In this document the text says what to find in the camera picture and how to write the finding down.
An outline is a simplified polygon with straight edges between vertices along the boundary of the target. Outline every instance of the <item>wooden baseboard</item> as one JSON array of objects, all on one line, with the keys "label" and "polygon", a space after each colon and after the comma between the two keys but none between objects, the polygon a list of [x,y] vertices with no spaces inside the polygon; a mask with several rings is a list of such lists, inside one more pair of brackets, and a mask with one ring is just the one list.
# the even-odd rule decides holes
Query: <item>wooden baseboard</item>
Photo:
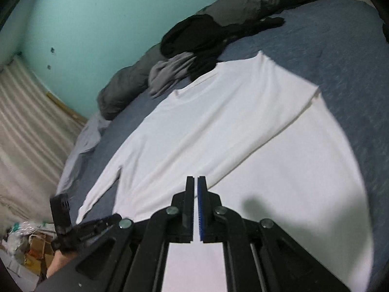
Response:
[{"label": "wooden baseboard", "polygon": [[72,119],[74,119],[76,122],[80,123],[81,125],[85,125],[88,119],[83,117],[81,114],[78,114],[76,111],[72,110],[68,106],[65,105],[61,100],[59,100],[53,93],[47,91],[46,96],[54,102],[55,105],[57,105],[61,110],[63,110],[67,115],[69,115]]}]

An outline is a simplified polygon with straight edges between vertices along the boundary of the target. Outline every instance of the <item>teal wall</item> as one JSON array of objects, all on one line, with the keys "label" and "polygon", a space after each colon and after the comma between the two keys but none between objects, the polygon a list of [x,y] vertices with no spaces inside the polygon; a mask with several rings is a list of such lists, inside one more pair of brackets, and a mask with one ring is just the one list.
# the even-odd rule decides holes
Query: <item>teal wall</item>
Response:
[{"label": "teal wall", "polygon": [[214,1],[36,0],[23,56],[51,92],[89,117],[97,110],[98,92],[117,70]]}]

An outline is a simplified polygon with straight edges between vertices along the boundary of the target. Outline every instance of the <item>bed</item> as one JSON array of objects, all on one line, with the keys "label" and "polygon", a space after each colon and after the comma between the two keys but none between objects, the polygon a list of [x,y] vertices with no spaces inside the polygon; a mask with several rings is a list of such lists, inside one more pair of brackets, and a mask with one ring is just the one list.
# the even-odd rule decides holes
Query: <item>bed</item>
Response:
[{"label": "bed", "polygon": [[[369,285],[373,290],[381,282],[389,260],[389,45],[382,32],[382,20],[371,5],[370,0],[310,0],[284,9],[278,14],[285,19],[282,27],[230,44],[219,60],[248,59],[261,50],[281,67],[320,87],[328,110],[347,137],[364,180],[374,242]],[[189,83],[186,78],[157,98],[144,91],[114,118],[67,191],[71,196],[73,222],[88,192],[126,138],[174,89],[182,89]],[[230,175],[236,176],[235,179],[250,176],[245,168],[255,167],[254,158],[251,155],[244,161],[250,164],[238,167]],[[249,183],[250,177],[243,180]],[[94,205],[85,221],[110,215],[116,191],[117,182]],[[290,230],[287,224],[282,226]],[[310,237],[307,232],[301,234],[304,235],[300,241],[309,238],[320,245],[320,239]]]}]

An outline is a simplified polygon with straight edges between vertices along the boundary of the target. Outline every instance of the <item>white long-sleeve shirt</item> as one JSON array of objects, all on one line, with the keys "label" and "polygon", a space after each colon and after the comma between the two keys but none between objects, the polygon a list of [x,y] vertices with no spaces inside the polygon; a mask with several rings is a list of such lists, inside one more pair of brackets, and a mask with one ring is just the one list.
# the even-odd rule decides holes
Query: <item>white long-sleeve shirt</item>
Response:
[{"label": "white long-sleeve shirt", "polygon": [[120,174],[113,212],[134,221],[168,206],[186,176],[212,187],[291,124],[317,92],[262,52],[216,68],[147,116],[112,157],[79,209],[77,223]]},{"label": "white long-sleeve shirt", "polygon": [[[351,292],[366,292],[374,253],[366,189],[321,97],[211,191],[243,218],[273,219]],[[162,292],[227,291],[223,245],[200,242],[197,208],[195,199],[193,242],[169,246]]]}]

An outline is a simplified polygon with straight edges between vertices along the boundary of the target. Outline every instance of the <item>plastic bag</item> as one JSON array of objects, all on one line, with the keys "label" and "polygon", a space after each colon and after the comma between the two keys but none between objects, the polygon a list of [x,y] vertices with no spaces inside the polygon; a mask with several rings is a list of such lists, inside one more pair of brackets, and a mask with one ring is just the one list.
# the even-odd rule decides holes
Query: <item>plastic bag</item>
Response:
[{"label": "plastic bag", "polygon": [[24,263],[24,253],[28,248],[27,237],[18,236],[15,233],[11,233],[8,236],[5,248],[7,253],[13,256],[20,264]]},{"label": "plastic bag", "polygon": [[11,230],[11,234],[15,234],[17,236],[28,236],[37,230],[48,234],[55,233],[54,224],[47,224],[45,222],[37,223],[34,221],[27,221],[22,223],[15,223]]}]

